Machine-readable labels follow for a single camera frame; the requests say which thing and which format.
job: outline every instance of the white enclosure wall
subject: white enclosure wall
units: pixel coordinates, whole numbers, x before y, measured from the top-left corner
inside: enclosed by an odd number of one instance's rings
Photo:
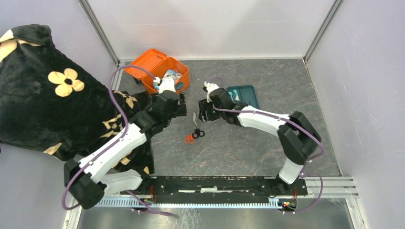
[[[403,228],[405,2],[347,0],[309,60],[343,171],[370,228]]]
[[[333,0],[89,0],[119,59],[300,58]]]
[[[108,82],[115,65],[77,1],[13,0],[0,8],[0,36],[15,26],[49,25],[60,51],[102,83]],[[61,228],[66,213],[61,205],[63,162],[0,146],[0,228]]]

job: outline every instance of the orange scissors handle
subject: orange scissors handle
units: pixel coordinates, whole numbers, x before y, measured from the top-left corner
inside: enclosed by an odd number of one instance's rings
[[[194,138],[192,135],[187,135],[187,137],[184,139],[184,143],[194,144]]]

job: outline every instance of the black mounting plate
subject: black mounting plate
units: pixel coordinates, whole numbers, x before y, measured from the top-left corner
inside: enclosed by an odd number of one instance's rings
[[[293,196],[294,188],[298,196],[308,194],[304,179],[297,179],[290,190],[280,193],[275,178],[257,176],[157,176],[142,182],[134,193],[150,195],[151,186],[158,196],[157,203],[268,203],[269,196]]]

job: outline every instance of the orange box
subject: orange box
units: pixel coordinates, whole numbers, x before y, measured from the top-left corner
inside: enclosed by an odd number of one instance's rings
[[[166,54],[156,49],[149,49],[136,60],[134,60],[131,65],[143,67],[154,76],[159,78],[163,78],[164,74],[169,69],[181,73],[181,77],[175,82],[177,93],[186,90],[187,87],[190,86],[189,68],[176,59],[167,57]],[[158,90],[153,86],[152,77],[150,77],[144,71],[136,68],[126,68],[125,71],[128,74],[132,75],[135,79],[142,81],[149,94],[158,92]]]

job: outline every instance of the flower pattern fabric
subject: flower pattern fabric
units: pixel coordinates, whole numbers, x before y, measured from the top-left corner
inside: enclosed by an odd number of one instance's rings
[[[79,92],[85,88],[85,84],[77,79],[77,72],[71,68],[66,68],[64,73],[49,73],[48,80],[54,84],[58,84],[55,88],[55,93],[60,97],[67,97],[73,90]]]
[[[57,50],[48,26],[7,31],[0,37],[0,146],[44,152],[62,161],[90,155],[123,129],[108,90]],[[128,117],[148,105],[147,93],[114,95]],[[114,169],[145,167],[153,173],[149,140]]]

